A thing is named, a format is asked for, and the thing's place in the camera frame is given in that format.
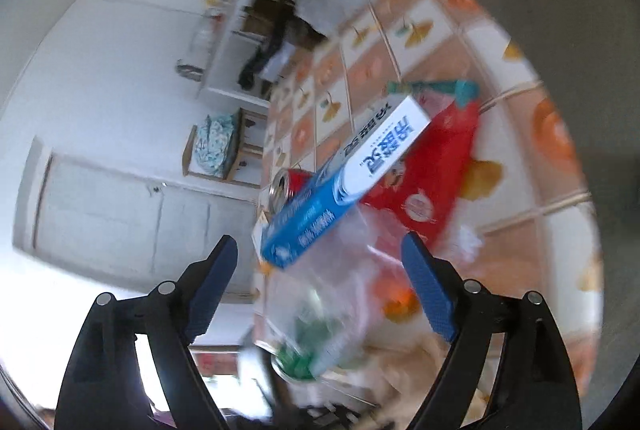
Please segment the clear bag pink orange print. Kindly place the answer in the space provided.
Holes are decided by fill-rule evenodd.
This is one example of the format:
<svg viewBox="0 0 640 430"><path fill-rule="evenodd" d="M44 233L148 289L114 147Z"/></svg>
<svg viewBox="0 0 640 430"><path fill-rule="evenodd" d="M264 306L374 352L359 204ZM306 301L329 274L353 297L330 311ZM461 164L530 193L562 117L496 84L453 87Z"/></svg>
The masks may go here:
<svg viewBox="0 0 640 430"><path fill-rule="evenodd" d="M281 309L293 309L294 301L311 290L349 303L364 325L360 353L333 369L358 367L369 346L405 351L433 332L401 263L400 246L407 233L390 211L357 205L291 265L266 263L262 316L274 360L279 339L273 317L280 318Z"/></svg>

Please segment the red snack bag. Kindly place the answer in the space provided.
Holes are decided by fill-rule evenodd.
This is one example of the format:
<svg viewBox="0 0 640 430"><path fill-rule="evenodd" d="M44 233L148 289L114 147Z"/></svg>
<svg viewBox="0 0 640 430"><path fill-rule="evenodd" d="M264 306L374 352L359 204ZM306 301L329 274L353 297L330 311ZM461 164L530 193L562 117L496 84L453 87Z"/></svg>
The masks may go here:
<svg viewBox="0 0 640 430"><path fill-rule="evenodd" d="M480 88L469 80L390 82L385 94L412 96L431 123L361 202L390 211L434 248L471 161Z"/></svg>

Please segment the green clear plastic bottle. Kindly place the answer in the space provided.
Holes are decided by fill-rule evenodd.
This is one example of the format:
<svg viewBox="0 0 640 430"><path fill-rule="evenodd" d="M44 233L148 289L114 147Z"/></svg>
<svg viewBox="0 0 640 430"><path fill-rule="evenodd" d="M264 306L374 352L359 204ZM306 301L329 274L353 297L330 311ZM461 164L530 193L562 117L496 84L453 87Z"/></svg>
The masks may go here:
<svg viewBox="0 0 640 430"><path fill-rule="evenodd" d="M317 290L278 312L272 328L278 335L276 363L294 381L314 381L360 353L364 325L349 303L322 298Z"/></svg>

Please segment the red drink can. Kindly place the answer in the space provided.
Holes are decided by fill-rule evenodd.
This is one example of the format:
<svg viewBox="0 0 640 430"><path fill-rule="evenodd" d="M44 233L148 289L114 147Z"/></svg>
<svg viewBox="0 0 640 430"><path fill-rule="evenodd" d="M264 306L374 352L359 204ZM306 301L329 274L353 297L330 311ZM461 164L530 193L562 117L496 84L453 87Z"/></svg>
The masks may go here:
<svg viewBox="0 0 640 430"><path fill-rule="evenodd" d="M269 187L268 208L272 215L279 213L306 185L314 173L296 169L280 169Z"/></svg>

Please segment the blue white toothpaste box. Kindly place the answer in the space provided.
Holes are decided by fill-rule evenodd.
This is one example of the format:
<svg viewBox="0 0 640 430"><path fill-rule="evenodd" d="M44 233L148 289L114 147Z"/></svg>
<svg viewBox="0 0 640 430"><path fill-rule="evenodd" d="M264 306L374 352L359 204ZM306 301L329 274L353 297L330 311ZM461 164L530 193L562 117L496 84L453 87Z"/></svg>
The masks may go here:
<svg viewBox="0 0 640 430"><path fill-rule="evenodd" d="M260 256L285 268L366 195L431 123L410 95L380 101L367 124L314 173L262 231Z"/></svg>

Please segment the white door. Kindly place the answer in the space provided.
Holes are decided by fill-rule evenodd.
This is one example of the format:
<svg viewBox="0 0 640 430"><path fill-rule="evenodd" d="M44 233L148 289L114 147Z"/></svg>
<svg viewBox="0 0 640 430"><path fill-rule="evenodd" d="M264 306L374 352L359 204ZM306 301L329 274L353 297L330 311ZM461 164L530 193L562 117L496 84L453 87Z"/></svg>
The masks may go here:
<svg viewBox="0 0 640 430"><path fill-rule="evenodd" d="M148 292L229 235L238 264L224 302L247 303L254 222L249 201L99 167L35 138L16 199L13 245L82 278Z"/></svg>

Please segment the tiled ginkgo pattern dining table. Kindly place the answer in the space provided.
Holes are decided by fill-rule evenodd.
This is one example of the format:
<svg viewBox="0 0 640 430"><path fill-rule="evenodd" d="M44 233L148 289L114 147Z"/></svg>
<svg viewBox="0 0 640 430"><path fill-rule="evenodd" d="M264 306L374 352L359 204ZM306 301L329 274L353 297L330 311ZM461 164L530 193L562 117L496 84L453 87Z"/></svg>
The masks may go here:
<svg viewBox="0 0 640 430"><path fill-rule="evenodd" d="M544 295L586 393L603 302L596 211L540 76L476 0L374 0L306 52L270 100L265 227L304 180L367 150L384 174L298 261L259 264L255 340L294 384L398 400L444 339L400 263L418 234L491 292Z"/></svg>

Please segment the floral patterned cushion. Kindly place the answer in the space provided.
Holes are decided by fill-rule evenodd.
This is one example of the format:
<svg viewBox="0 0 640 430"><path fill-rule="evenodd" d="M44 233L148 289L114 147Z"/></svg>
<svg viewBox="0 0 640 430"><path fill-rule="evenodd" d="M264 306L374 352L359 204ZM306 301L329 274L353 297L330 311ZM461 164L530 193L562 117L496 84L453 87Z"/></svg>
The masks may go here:
<svg viewBox="0 0 640 430"><path fill-rule="evenodd" d="M225 179L239 145L240 112L207 116L196 130L195 162L205 174Z"/></svg>

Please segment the wooden chair with cushion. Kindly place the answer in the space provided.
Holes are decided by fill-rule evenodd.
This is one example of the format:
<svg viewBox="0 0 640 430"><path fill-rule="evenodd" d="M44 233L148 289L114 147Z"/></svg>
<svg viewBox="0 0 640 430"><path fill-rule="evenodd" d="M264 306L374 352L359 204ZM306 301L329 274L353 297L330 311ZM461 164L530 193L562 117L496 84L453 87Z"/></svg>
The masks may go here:
<svg viewBox="0 0 640 430"><path fill-rule="evenodd" d="M191 127L181 158L183 176L258 189L267 117L243 108L207 116Z"/></svg>

